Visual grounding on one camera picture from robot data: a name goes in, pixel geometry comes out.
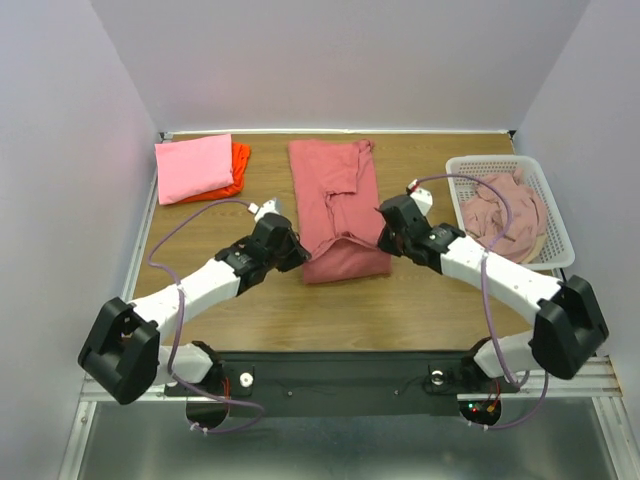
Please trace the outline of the dusty red t shirt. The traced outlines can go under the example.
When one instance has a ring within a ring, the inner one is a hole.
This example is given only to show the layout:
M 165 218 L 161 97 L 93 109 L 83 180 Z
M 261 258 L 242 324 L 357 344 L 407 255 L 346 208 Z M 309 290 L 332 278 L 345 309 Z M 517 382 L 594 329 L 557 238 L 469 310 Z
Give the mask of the dusty red t shirt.
M 288 145 L 300 240 L 311 254 L 302 267 L 307 285 L 391 273 L 391 256 L 377 246 L 385 222 L 373 147 L 369 140 Z

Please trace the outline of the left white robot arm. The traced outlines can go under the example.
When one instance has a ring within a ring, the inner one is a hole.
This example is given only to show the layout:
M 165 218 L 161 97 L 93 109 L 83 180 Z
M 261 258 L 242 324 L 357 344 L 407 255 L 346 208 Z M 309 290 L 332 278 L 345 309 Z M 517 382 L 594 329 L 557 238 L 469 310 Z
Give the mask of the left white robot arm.
M 131 303 L 119 297 L 107 301 L 80 350 L 78 364 L 118 403 L 130 404 L 167 368 L 160 350 L 171 333 L 262 283 L 271 270 L 287 272 L 309 258 L 286 217 L 260 214 L 250 235 L 184 279 Z

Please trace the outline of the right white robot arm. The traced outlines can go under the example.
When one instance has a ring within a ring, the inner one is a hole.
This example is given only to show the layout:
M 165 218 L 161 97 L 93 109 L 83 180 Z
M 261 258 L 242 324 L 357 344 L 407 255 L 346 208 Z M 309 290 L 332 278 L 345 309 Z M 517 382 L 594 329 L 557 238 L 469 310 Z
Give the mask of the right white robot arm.
M 460 229 L 426 219 L 430 206 L 416 194 L 400 195 L 378 208 L 385 225 L 379 248 L 414 264 L 478 288 L 519 314 L 531 330 L 489 340 L 460 366 L 463 384 L 482 390 L 495 378 L 542 369 L 570 380 L 609 337 L 591 284 L 574 275 L 566 281 L 543 275 L 487 252 Z

